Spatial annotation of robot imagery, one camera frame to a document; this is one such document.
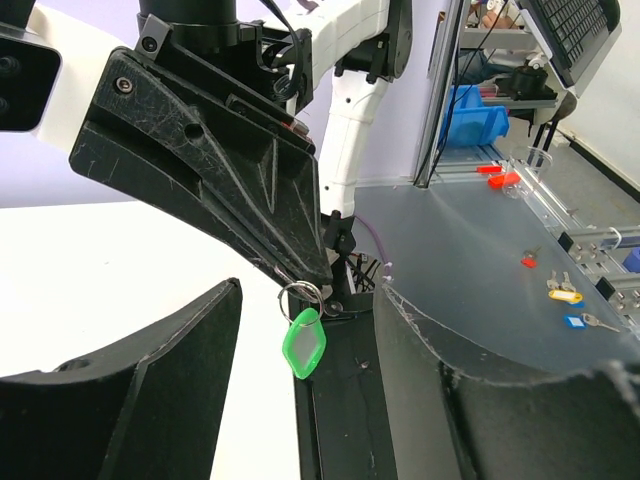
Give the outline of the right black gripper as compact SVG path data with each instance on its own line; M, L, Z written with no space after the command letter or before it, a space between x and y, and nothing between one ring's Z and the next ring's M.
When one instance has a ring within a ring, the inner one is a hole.
M140 12L109 56L69 155L78 175L225 243L279 284L330 284L315 145L312 34L233 12Z

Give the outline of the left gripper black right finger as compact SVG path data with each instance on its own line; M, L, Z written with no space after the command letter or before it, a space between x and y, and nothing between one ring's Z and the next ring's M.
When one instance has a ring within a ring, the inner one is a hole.
M454 332L383 285L374 325L402 479L635 479L639 369L551 374Z

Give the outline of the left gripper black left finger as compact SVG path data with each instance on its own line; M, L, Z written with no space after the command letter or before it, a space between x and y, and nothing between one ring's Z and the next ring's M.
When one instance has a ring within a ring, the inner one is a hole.
M1 381L5 479L207 479L242 308L219 283L51 372Z

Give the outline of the green key tag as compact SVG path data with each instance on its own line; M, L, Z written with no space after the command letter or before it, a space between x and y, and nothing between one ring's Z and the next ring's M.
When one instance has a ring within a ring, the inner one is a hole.
M307 379L316 369L327 345L320 314L314 308L301 311L290 324L282 343L282 354L293 375Z

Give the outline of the silver split keyring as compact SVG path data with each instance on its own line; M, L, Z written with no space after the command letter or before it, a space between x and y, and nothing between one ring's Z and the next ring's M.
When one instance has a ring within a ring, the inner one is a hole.
M313 318L303 324L304 327L310 327L322 318L325 311L324 298L320 288L313 283L297 280L286 284L280 289L277 295L278 306L283 317L292 325L294 320L285 312L284 296L290 297L289 303L293 302L297 306L310 306L316 311Z

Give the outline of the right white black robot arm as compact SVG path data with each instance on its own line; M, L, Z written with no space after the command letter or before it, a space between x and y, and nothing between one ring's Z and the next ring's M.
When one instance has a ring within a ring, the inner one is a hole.
M220 240L315 302L348 257L355 185L390 83L407 1L144 1L134 48L108 57L72 170Z

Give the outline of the yellow tag keys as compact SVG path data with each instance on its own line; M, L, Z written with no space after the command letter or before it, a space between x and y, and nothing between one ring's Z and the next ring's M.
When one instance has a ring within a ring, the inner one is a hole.
M552 270L546 287L551 299L567 303L574 308L584 306L584 296L574 286L567 271L559 275L557 271Z

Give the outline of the blue tag key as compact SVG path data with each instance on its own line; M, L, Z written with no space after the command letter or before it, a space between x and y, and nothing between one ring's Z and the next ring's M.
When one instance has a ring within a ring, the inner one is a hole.
M588 313L582 313L579 315L568 314L564 316L564 321L567 324L567 326L572 329L586 329L587 327L598 327L598 328L604 328L606 330L609 330L615 333L620 332L619 329L605 324L594 315L588 314Z

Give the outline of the red tag key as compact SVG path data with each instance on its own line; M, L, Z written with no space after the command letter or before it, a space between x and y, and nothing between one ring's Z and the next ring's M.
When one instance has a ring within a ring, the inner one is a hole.
M541 246L536 246L532 249L525 250L521 258L521 264L529 269L536 268L538 264L537 257L540 250Z

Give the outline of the red plastic block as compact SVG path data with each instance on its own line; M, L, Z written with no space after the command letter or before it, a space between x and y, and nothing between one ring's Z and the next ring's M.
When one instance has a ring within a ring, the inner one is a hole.
M507 172L500 165L479 166L476 168L476 172L486 176L488 186L494 190L512 187L521 181L521 177L517 172Z

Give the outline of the clear plastic cup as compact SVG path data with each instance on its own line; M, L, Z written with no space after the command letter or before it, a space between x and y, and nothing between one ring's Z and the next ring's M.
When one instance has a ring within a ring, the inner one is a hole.
M514 148L505 164L503 194L511 199L533 194L552 164L552 156L544 150L531 146Z

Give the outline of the blue plastic storage bin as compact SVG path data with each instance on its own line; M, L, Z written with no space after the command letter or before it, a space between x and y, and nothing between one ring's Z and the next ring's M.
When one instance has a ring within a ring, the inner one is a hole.
M509 131L504 106L485 106L476 85L451 88L444 110L439 142L447 138L446 147L486 146Z

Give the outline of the black computer keyboard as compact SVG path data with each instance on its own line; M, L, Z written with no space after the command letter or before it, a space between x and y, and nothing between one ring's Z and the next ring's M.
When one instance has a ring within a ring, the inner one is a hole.
M523 0L517 3L544 40L563 88L581 96L619 38L617 0Z

